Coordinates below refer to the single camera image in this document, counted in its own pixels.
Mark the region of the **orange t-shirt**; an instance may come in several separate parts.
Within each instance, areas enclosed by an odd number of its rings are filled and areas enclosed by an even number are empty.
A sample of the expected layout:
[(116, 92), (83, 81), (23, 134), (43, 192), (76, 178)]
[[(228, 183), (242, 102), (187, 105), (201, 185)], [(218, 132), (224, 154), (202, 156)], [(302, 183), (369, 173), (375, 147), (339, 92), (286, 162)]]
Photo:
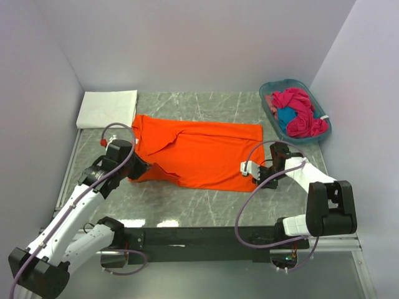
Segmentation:
[(168, 181), (179, 187), (251, 192), (255, 184), (243, 176), (247, 158), (264, 161), (261, 125), (163, 120), (137, 115), (133, 122), (136, 154), (150, 169), (137, 183)]

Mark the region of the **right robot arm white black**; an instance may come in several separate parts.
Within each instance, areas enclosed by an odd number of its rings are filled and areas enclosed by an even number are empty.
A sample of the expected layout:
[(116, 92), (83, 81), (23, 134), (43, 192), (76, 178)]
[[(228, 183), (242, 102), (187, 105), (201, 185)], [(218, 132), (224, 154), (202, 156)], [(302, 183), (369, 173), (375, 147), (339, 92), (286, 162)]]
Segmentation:
[(357, 231), (357, 215), (352, 185), (339, 181), (316, 168), (303, 151), (287, 141), (270, 141), (272, 165), (251, 161), (252, 154), (265, 142), (256, 145), (247, 160), (240, 164), (243, 176), (250, 175), (258, 188), (275, 189), (278, 180), (291, 178), (306, 193), (304, 214), (278, 220), (282, 228), (274, 233), (274, 243), (286, 249), (301, 237), (350, 235)]

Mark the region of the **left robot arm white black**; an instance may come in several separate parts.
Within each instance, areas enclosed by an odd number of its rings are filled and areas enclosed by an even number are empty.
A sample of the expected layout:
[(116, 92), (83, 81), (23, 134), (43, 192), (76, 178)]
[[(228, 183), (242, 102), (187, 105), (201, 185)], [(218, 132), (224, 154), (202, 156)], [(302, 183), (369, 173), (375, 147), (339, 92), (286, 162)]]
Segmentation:
[[(25, 249), (15, 248), (8, 258), (14, 281), (10, 298), (57, 298), (70, 275), (102, 249), (127, 252), (125, 226), (112, 218), (100, 219), (91, 231), (74, 240), (91, 213), (125, 178), (138, 179), (149, 168), (135, 154), (135, 142), (101, 140), (106, 147), (81, 174), (64, 207)], [(16, 287), (20, 292), (15, 294)]]

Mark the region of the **magenta t-shirt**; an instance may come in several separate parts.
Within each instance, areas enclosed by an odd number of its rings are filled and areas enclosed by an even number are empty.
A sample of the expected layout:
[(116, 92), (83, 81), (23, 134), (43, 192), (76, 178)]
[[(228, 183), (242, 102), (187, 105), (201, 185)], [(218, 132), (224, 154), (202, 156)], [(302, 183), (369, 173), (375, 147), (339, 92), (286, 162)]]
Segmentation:
[(297, 116), (287, 125), (286, 131), (291, 138), (317, 136), (327, 131), (327, 123), (315, 116), (315, 108), (308, 94), (299, 88), (288, 88), (283, 92), (274, 92), (273, 104), (278, 108), (291, 107)]

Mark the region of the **blue t-shirt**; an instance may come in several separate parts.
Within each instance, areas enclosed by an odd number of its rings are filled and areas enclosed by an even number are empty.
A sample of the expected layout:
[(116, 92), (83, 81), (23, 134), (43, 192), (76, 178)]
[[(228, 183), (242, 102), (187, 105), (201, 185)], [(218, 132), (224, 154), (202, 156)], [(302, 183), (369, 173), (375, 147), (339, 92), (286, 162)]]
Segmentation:
[(297, 116), (297, 112), (291, 107), (277, 109), (277, 119), (279, 127), (284, 134), (287, 134), (287, 125)]

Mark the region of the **folded white t-shirt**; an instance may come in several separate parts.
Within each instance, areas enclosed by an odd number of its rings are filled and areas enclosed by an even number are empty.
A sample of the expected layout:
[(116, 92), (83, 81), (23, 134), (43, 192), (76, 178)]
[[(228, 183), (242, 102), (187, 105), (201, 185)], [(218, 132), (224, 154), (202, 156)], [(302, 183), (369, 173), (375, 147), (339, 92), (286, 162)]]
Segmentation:
[(110, 123), (133, 124), (137, 91), (85, 92), (77, 117), (78, 129), (105, 128)]

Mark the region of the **pink garment in basket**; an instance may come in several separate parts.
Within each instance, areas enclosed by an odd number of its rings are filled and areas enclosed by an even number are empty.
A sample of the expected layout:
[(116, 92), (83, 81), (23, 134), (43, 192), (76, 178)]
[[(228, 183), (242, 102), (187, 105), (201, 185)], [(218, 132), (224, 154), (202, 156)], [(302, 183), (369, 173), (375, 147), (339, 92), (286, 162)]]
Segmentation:
[(265, 95), (264, 99), (273, 115), (273, 117), (278, 120), (278, 111), (277, 111), (277, 107), (273, 104), (272, 100), (273, 100), (273, 96), (272, 95)]

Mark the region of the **teal plastic laundry basket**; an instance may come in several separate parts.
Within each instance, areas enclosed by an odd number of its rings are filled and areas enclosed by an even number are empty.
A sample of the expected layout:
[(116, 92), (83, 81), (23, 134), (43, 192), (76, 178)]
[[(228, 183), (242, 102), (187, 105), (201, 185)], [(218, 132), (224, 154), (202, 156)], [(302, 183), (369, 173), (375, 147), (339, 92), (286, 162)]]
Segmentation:
[[(302, 89), (308, 94), (310, 101), (315, 108), (315, 115), (320, 116), (327, 123), (328, 128), (327, 128), (326, 132), (324, 132), (320, 135), (317, 135), (317, 136), (311, 136), (311, 137), (306, 137), (306, 138), (291, 138), (290, 136), (286, 135), (281, 130), (281, 127), (279, 126), (279, 122), (275, 119), (275, 117), (274, 117), (272, 111), (270, 110), (269, 105), (267, 104), (264, 97), (266, 95), (271, 95), (273, 92), (276, 92), (276, 91), (283, 92), (284, 90), (291, 88), (291, 87)], [(279, 81), (275, 81), (275, 82), (266, 82), (260, 87), (259, 96), (261, 98), (262, 108), (267, 116), (267, 119), (271, 122), (271, 125), (280, 140), (288, 141), (295, 145), (305, 145), (305, 144), (309, 144), (309, 143), (324, 141), (331, 134), (332, 125), (331, 125), (329, 117), (324, 112), (322, 107), (319, 105), (318, 101), (313, 96), (313, 94), (308, 89), (308, 87), (301, 81), (289, 78), (289, 79), (279, 80)]]

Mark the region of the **black base crossbar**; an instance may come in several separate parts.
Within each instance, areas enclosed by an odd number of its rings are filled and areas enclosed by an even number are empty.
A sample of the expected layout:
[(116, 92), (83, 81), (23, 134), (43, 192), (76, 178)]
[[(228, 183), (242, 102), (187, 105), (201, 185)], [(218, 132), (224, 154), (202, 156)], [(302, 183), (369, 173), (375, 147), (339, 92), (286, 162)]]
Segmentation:
[(294, 238), (286, 236), (280, 226), (239, 227), (239, 235), (250, 244), (271, 245), (290, 241), (270, 249), (246, 247), (236, 238), (234, 227), (124, 228), (116, 233), (109, 248), (142, 252), (148, 262), (270, 262), (271, 249), (309, 249), (308, 240), (293, 241)]

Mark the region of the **aluminium frame rails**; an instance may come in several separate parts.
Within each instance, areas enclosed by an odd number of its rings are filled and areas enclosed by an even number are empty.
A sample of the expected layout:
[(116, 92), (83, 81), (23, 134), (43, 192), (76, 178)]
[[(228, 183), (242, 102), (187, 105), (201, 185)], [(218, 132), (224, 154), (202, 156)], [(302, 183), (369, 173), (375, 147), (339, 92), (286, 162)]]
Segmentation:
[[(246, 247), (250, 247), (253, 249), (270, 249), (273, 246), (278, 246), (282, 244), (288, 244), (289, 240), (283, 240), (279, 242), (275, 242), (271, 245), (254, 245), (247, 243), (244, 241), (239, 235), (239, 224), (235, 224), (234, 233), (236, 238), (240, 243), (245, 245)], [(81, 234), (78, 230), (76, 233), (74, 240), (79, 240), (85, 234)], [(344, 251), (344, 252), (359, 252), (361, 249), (360, 242), (356, 236), (356, 233), (350, 235), (331, 235), (331, 236), (323, 236), (323, 237), (301, 237), (297, 240), (308, 240), (309, 241), (309, 249), (271, 249), (270, 250), (270, 258), (269, 261), (273, 264), (275, 269), (279, 272), (288, 273), (302, 266), (302, 262), (295, 256), (298, 251), (308, 250), (310, 253), (314, 253), (316, 251), (321, 252), (335, 252), (335, 251)], [(123, 264), (136, 264), (139, 269), (143, 269), (146, 267), (148, 261), (146, 255), (142, 252), (136, 250), (127, 250), (127, 252), (116, 252), (110, 248), (99, 250), (97, 253), (101, 254), (103, 257), (103, 269), (111, 275), (115, 275), (115, 268), (113, 266), (113, 260), (115, 258), (119, 258)]]

